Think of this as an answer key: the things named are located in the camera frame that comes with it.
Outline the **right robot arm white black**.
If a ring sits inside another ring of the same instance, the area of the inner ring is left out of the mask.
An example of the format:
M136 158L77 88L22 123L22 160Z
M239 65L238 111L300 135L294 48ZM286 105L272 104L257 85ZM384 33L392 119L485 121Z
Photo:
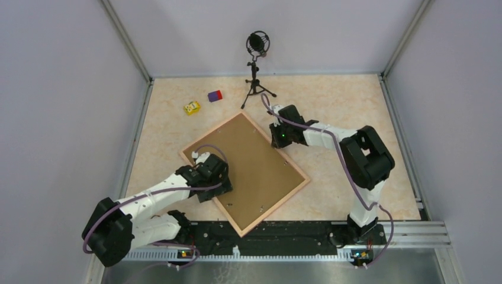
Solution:
M317 120L306 121L295 105L274 105L268 108L268 114L275 117L269 126L272 147L282 149L297 143L337 153L356 195L347 216L347 236L355 244L364 243L378 222L381 191L395 167L395 160L376 129L370 125L358 130L344 129Z

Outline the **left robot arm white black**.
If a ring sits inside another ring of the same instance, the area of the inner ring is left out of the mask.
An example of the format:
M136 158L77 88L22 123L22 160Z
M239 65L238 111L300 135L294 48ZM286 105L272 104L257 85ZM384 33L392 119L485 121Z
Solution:
M193 165L178 168L165 180L140 193L100 200L82 232L83 252L94 254L111 267L134 249L169 241L172 246L196 249L188 244L191 222L178 210L160 212L186 199L208 202L231 192L230 166L223 154L192 154Z

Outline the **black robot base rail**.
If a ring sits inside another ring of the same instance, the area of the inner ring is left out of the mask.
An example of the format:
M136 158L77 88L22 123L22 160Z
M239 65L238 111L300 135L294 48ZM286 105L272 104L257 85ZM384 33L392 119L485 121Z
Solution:
M346 222L265 221L241 237L228 221L198 221L170 243L195 247L202 256L228 256L234 249L242 256L334 256L350 246L384 246L389 236L381 224L358 237Z

